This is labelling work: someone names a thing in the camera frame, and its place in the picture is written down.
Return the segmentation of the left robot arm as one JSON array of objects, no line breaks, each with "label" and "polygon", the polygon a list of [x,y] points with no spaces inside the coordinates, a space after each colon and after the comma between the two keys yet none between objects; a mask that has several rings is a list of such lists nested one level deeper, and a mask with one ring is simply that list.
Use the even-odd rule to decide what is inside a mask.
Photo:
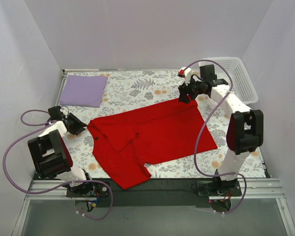
[{"label": "left robot arm", "polygon": [[48,109],[49,121],[54,121],[38,137],[28,141],[29,151],[37,174],[42,179],[59,178],[64,186],[75,194],[85,197],[95,192],[95,185],[90,175],[74,166],[63,137],[69,133],[79,135],[86,129],[86,124],[61,106]]}]

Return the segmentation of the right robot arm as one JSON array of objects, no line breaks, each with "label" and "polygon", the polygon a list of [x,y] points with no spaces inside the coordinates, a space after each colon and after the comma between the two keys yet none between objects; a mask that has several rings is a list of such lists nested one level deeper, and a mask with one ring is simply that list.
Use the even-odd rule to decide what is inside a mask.
[{"label": "right robot arm", "polygon": [[222,108],[230,118],[226,135],[228,150],[221,166],[214,174],[205,174],[206,179],[195,184],[200,197],[213,194],[231,196],[232,193],[243,196],[238,177],[245,159],[263,144],[264,114],[261,110],[252,110],[232,93],[234,83],[227,70],[219,63],[206,59],[206,65],[200,66],[200,74],[192,73],[190,66],[182,67],[178,76],[184,79],[178,87],[179,101],[189,104],[198,95],[205,94],[217,102],[216,108]]}]

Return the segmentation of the white plastic basket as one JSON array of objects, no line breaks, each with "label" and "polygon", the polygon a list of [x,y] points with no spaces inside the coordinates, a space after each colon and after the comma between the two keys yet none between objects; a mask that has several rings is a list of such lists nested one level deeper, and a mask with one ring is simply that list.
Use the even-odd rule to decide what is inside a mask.
[{"label": "white plastic basket", "polygon": [[232,93],[234,93],[244,104],[253,104],[258,101],[258,95],[250,76],[240,58],[237,57],[215,57],[207,58],[223,66],[233,81]]}]

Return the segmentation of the red t shirt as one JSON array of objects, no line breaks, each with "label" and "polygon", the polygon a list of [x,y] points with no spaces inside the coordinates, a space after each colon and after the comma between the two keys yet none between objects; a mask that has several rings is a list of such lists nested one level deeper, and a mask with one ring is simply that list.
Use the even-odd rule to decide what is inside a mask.
[{"label": "red t shirt", "polygon": [[128,189],[150,179],[145,164],[160,164],[216,149],[207,128],[195,147],[203,124],[196,101],[185,104],[173,99],[95,118],[89,122],[88,130],[99,165],[122,189]]}]

